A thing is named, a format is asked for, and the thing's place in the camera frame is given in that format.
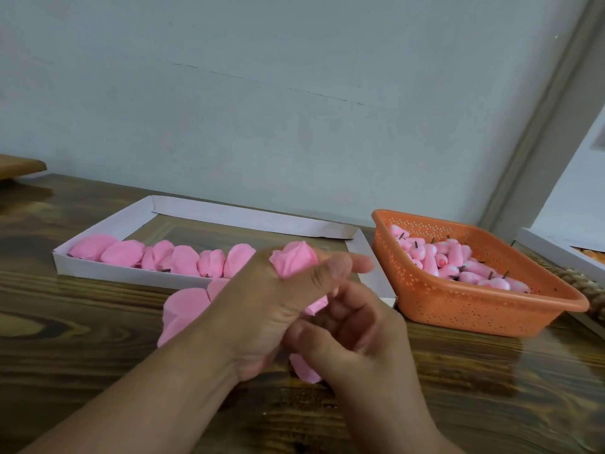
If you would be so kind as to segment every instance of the forearm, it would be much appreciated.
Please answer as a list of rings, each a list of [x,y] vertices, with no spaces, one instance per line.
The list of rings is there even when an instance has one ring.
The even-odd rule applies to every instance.
[[[196,323],[23,454],[190,452],[237,383],[208,329]]]

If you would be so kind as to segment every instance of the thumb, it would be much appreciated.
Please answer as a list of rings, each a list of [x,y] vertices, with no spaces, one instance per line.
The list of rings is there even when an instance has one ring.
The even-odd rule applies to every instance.
[[[294,274],[282,281],[283,298],[298,313],[338,288],[353,268],[353,260],[346,253],[335,253],[320,265]]]
[[[346,350],[330,332],[306,320],[296,320],[286,330],[284,347],[304,358],[331,386],[336,386],[349,373],[349,367],[357,354]]]

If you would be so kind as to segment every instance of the basket rim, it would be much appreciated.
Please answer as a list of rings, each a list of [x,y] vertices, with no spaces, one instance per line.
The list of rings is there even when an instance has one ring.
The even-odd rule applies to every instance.
[[[378,231],[378,229],[380,228],[383,232],[387,233],[389,236],[390,236],[390,232],[389,232],[389,229],[387,228],[387,225],[379,217],[379,214],[382,212],[397,213],[399,215],[403,215],[403,216],[410,217],[410,218],[428,218],[430,220],[435,220],[435,221],[438,221],[443,224],[464,226],[465,228],[471,229],[475,232],[480,232],[481,234],[488,235],[491,239],[499,240],[496,236],[494,236],[490,232],[486,231],[485,229],[478,228],[476,226],[473,226],[472,224],[459,223],[457,221],[450,221],[450,220],[441,220],[439,218],[425,217],[423,215],[415,215],[413,213],[398,212],[398,211],[389,210],[389,209],[374,210],[372,212],[372,219],[374,220],[374,222],[376,224],[376,231]],[[549,309],[559,310],[559,311],[586,312],[588,310],[588,308],[590,307],[590,303],[588,302],[586,297],[580,291],[578,291],[577,289],[575,289],[574,287],[569,285],[567,282],[559,279],[556,275],[551,274],[544,267],[541,267],[538,263],[536,263],[531,258],[524,255],[519,250],[517,250],[513,247],[511,247],[511,249],[514,250],[515,252],[517,252],[518,256],[520,258],[526,259],[528,262],[530,262],[532,265],[534,265],[539,270],[539,272],[542,273],[544,276],[547,276],[548,278],[554,277],[553,282],[557,283],[557,285],[559,285],[559,286],[565,286],[566,288],[571,289],[571,293],[575,292],[576,296],[573,298],[556,298],[556,297],[549,297],[549,296],[537,295],[537,294],[531,294],[531,293],[520,293],[520,292],[507,291],[507,290],[498,290],[495,288],[479,287],[476,285],[471,285],[471,284],[466,284],[466,283],[460,284],[459,282],[455,282],[453,280],[442,279],[442,278],[436,277],[434,275],[428,274],[427,272],[425,272],[422,269],[420,269],[419,267],[417,267],[414,263],[412,263],[411,259],[406,258],[404,250],[399,245],[395,245],[395,241],[388,242],[388,244],[391,245],[392,247],[397,248],[396,252],[399,252],[398,254],[399,254],[401,260],[403,260],[403,264],[410,271],[412,271],[417,277],[421,278],[425,282],[429,282],[442,289],[484,296],[484,297],[486,297],[487,302],[507,301],[507,302],[520,303],[523,305],[532,305],[534,307],[535,307],[536,303],[539,303],[541,305],[541,307],[547,307]]]

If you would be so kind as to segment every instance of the person's right hand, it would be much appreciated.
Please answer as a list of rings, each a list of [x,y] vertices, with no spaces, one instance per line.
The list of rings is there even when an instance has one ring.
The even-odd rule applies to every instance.
[[[428,412],[404,319],[366,286],[344,282],[314,324],[297,320],[282,343],[332,387],[361,452],[461,452]]]

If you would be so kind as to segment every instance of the plastic basket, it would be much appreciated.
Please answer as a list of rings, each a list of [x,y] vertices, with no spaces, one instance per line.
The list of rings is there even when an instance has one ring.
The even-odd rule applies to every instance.
[[[587,299],[556,275],[483,229],[391,210],[372,213],[373,250],[397,295],[397,306],[410,320],[492,335],[534,336],[563,311],[585,312]],[[485,288],[435,277],[412,263],[387,228],[397,224],[430,241],[447,235],[468,244],[473,256],[496,271],[510,271],[530,294]]]

